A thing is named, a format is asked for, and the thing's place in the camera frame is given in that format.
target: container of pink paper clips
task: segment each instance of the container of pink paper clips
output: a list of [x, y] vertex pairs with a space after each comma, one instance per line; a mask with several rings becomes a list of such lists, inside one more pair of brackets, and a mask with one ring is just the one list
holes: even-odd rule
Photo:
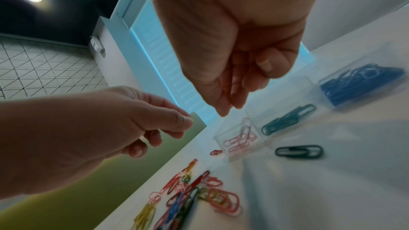
[[263, 141], [254, 129], [249, 118], [226, 121], [214, 136], [223, 153], [229, 158], [242, 157], [263, 147]]

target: hand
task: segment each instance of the hand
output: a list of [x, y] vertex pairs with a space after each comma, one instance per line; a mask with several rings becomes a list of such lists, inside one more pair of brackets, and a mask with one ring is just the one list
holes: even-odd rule
[[153, 0], [185, 76], [224, 116], [286, 74], [315, 0]]
[[0, 103], [0, 199], [70, 184], [119, 154], [142, 157], [182, 138], [192, 118], [168, 100], [128, 87]]

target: clear plastic container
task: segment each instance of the clear plastic container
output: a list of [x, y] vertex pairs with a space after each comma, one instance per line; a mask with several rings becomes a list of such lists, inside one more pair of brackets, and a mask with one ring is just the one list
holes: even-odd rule
[[246, 113], [263, 140], [295, 129], [330, 110], [322, 92], [308, 77], [283, 82], [246, 106]]
[[391, 44], [351, 57], [354, 62], [319, 81], [321, 91], [336, 108], [384, 91], [407, 77], [406, 68], [392, 51]]
[[239, 158], [263, 147], [262, 139], [243, 112], [230, 115], [214, 139], [229, 158]]

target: patterned wall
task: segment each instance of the patterned wall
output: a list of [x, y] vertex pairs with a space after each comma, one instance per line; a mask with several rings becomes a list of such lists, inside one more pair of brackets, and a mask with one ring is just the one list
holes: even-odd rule
[[0, 37], [0, 100], [105, 87], [88, 49]]

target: white wall-mounted device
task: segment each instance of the white wall-mounted device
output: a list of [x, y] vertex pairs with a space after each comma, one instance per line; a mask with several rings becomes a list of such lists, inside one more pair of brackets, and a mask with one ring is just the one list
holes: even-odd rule
[[104, 46], [96, 36], [91, 36], [90, 44], [96, 52], [103, 53], [105, 51]]

